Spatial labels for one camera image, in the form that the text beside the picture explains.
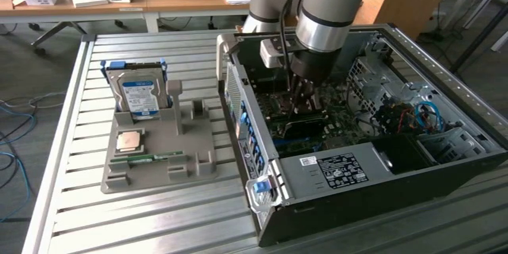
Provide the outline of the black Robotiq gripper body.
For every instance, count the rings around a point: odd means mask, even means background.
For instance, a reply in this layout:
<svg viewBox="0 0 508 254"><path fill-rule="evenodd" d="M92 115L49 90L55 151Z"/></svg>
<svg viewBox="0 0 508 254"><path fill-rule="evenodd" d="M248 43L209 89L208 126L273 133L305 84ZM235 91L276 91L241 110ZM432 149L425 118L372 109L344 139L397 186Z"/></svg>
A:
<svg viewBox="0 0 508 254"><path fill-rule="evenodd" d="M341 49L332 52L296 51L291 61L291 70L300 78L313 83L323 83L332 73L340 53Z"/></svg>

